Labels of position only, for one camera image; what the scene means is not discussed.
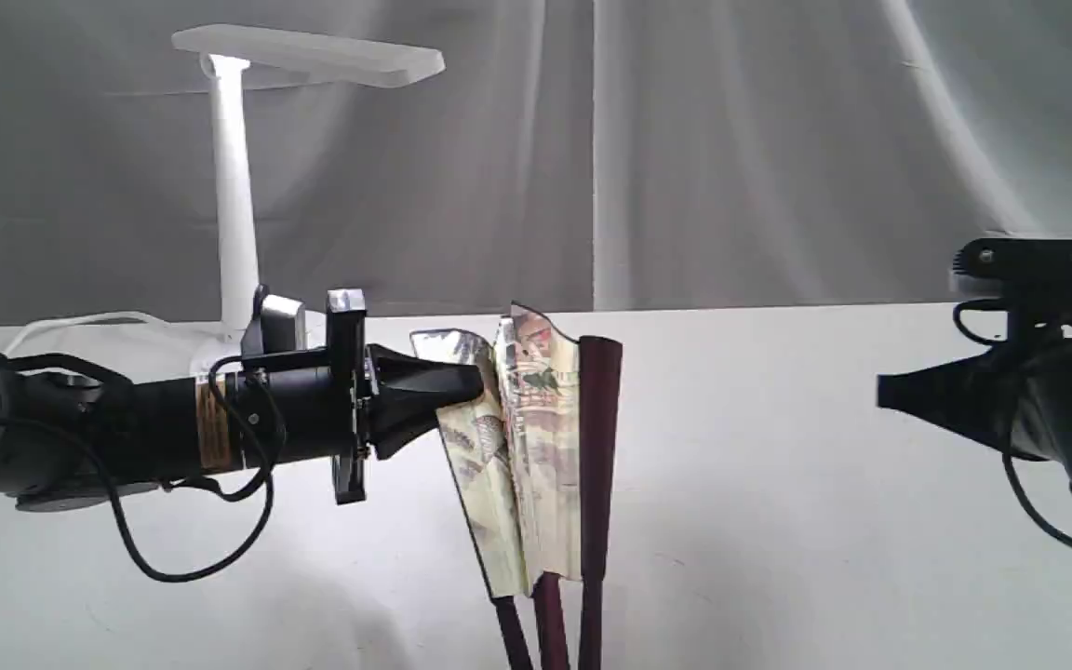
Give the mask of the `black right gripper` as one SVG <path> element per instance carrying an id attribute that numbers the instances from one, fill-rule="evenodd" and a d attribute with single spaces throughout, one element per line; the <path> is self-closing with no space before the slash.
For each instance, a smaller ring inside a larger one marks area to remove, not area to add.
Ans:
<path id="1" fill-rule="evenodd" d="M 1072 338 L 1034 326 L 1016 338 L 1026 360 L 986 353 L 877 375 L 877 407 L 1030 461 L 1064 468 L 1072 493 Z"/>

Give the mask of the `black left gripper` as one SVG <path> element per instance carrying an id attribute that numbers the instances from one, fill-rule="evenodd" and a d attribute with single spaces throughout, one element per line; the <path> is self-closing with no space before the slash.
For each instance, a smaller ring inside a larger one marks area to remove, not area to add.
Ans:
<path id="1" fill-rule="evenodd" d="M 366 317 L 361 289 L 328 291 L 319 346 L 241 356 L 241 368 L 229 376 L 235 403 L 257 436 L 268 440 L 276 463 L 328 458 L 338 505 L 367 497 L 369 442 L 375 457 L 388 461 L 438 427 L 436 411 L 483 394 L 474 364 L 418 359 L 370 344 L 367 436 Z"/>

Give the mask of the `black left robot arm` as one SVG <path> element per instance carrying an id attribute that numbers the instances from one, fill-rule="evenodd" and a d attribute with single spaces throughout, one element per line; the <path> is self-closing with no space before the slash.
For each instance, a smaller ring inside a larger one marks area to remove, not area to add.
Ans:
<path id="1" fill-rule="evenodd" d="M 188 378 L 134 382 L 73 355 L 0 353 L 0 493 L 23 512 L 63 512 L 157 488 L 220 493 L 252 470 L 242 500 L 280 463 L 328 458 L 336 500 L 364 497 L 363 461 L 387 461 L 480 398 L 479 370 L 368 343 L 363 293 L 328 294 L 324 340 L 306 309 L 259 286 L 234 361 Z"/>

